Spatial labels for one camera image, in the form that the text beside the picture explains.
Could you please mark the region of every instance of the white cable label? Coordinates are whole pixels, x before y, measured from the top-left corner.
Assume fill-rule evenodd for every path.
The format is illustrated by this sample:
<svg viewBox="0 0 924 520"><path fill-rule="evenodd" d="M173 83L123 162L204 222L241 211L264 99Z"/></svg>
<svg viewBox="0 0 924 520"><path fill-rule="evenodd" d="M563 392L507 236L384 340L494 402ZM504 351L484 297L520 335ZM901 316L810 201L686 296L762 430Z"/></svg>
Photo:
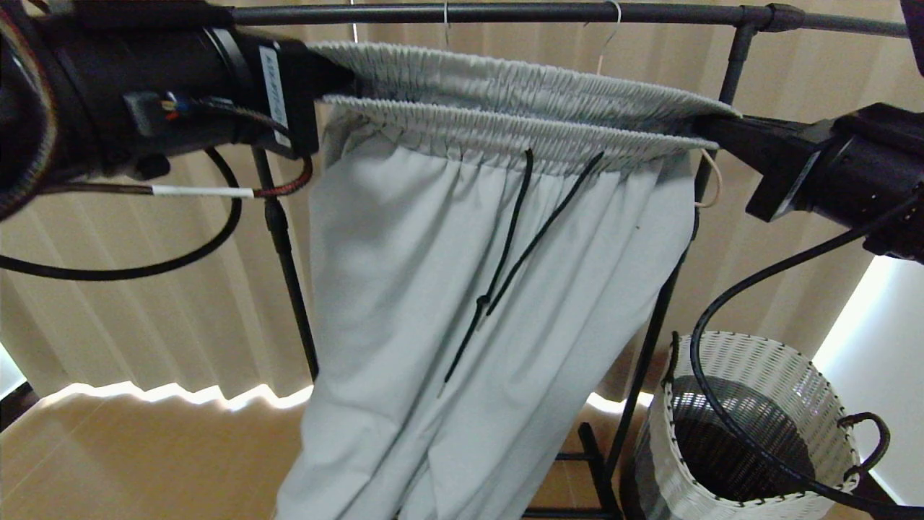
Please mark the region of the white cable label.
<svg viewBox="0 0 924 520"><path fill-rule="evenodd" d="M288 128L286 117L286 99L283 96L283 81L279 75L279 59L276 51L270 47L260 47L260 61L263 65L263 81L266 82L266 99L270 103L270 116L282 126ZM292 147L289 139L274 130L276 142L286 148Z"/></svg>
<svg viewBox="0 0 924 520"><path fill-rule="evenodd" d="M155 195L176 195L176 196L216 196L216 197L234 197L237 199L252 199L253 190L251 188L197 188L193 186L151 186L151 192Z"/></svg>

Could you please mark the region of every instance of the white and gray basket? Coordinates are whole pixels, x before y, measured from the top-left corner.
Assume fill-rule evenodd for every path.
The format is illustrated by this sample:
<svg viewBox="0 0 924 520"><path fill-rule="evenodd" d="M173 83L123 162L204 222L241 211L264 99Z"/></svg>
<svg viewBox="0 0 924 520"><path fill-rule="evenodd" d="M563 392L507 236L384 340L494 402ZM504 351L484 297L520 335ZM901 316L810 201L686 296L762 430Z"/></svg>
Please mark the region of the white and gray basket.
<svg viewBox="0 0 924 520"><path fill-rule="evenodd" d="M675 341L676 367L649 410L635 459L622 477L634 520L817 520L832 501L794 485L726 431L689 361L690 338ZM703 334L704 371L735 421L791 468L844 491L883 455L888 431L872 414L844 416L831 385L782 343L731 332ZM851 435L859 420L882 432L861 464Z"/></svg>

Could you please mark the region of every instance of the elastic waistband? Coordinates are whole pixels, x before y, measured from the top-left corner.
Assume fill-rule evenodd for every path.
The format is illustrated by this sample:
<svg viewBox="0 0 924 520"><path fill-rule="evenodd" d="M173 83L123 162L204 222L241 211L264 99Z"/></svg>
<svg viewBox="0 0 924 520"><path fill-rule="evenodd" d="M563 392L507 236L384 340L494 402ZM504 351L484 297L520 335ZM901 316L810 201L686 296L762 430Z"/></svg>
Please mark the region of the elastic waistband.
<svg viewBox="0 0 924 520"><path fill-rule="evenodd" d="M558 67L389 43L309 48L353 70L362 98L666 133L699 115L740 116L694 93Z"/></svg>
<svg viewBox="0 0 924 520"><path fill-rule="evenodd" d="M357 118L346 124L375 131L389 140L426 155L497 167L522 167L531 149L537 172L574 173L604 153L600 171L618 171L665 155L691 149L715 149L714 142L693 137L617 130L577 123L523 118L466 108L403 101L357 99L332 95L324 100L337 107L335 119Z"/></svg>

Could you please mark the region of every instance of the rack pole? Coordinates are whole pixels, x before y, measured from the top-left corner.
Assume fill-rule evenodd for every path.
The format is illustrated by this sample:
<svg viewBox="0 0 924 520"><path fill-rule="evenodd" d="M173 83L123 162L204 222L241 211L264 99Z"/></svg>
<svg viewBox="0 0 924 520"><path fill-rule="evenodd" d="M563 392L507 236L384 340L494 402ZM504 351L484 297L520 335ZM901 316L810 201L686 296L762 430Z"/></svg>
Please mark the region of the rack pole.
<svg viewBox="0 0 924 520"><path fill-rule="evenodd" d="M907 37L905 24L787 10L789 6L703 6L620 2L623 23L684 23L753 25L759 31L816 29L880 36ZM231 11L237 25L320 25L347 23L492 23L492 22L613 22L609 2L546 2L463 4L375 4L238 7Z"/></svg>
<svg viewBox="0 0 924 520"><path fill-rule="evenodd" d="M758 28L752 24L742 25L735 30L732 48L728 53L728 67L725 69L725 77L722 80L722 90L719 93L719 101L730 105L735 100L735 93L738 89L738 83L741 80L741 72L744 70L745 61L748 59L748 50L757 33ZM715 154L715 152L710 152L713 158ZM706 192L710 174L710 164L705 159L700 160L694 191L697 201L701 201L703 193ZM697 214L697 223L699 223L699 214ZM680 267L683 265L686 257L686 253L680 257L680 261L677 262L674 272L671 273L670 278L662 285L661 291L658 293L658 300L654 304L654 310L651 311L651 320L648 325L648 330L645 332L645 340L642 342L641 351L638 354L635 375L632 378L632 386L628 396L626 396L626 406L623 408L623 414L619 420L616 436L613 439L609 455L606 458L606 474L610 478L613 477L616 466L619 464L619 455L623 450L623 445L626 443L626 436L628 436L629 426L632 423L632 414L635 413L636 404L638 403L638 395L641 393L642 385L645 383L645 376L650 369L651 358L654 356L654 351L658 346L658 338L661 336L664 318L667 316L667 307L671 303L671 297L674 295L674 287L680 275Z"/></svg>
<svg viewBox="0 0 924 520"><path fill-rule="evenodd" d="M266 157L266 152L262 148L251 147L253 152L253 162L257 166L257 175L260 176L260 185L263 188L272 188L273 172L270 170L270 162ZM301 346L305 351L305 359L308 361L308 370L311 373L311 380L318 377L318 354L314 350L314 338L311 336L311 325L308 321L308 310L305 308L305 300L301 295L301 284L298 283L298 271L295 269L295 259L292 257L292 241L288 236L288 219L282 203L276 197L267 197L264 214L266 216L266 228L273 236L273 245L276 253L279 255L279 265L283 269L283 277L286 279L286 289L289 293L289 301L292 303L292 311L295 313L295 322L298 325L298 335L301 338Z"/></svg>

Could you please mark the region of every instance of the sweatpants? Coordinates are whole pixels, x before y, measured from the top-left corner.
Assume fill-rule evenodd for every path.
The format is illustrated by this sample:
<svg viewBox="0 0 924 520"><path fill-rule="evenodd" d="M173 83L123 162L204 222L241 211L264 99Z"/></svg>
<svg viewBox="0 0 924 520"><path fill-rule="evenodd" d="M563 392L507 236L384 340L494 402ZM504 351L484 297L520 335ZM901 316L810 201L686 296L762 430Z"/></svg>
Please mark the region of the sweatpants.
<svg viewBox="0 0 924 520"><path fill-rule="evenodd" d="M388 44L313 50L321 375L278 520L512 520L687 247L690 93Z"/></svg>

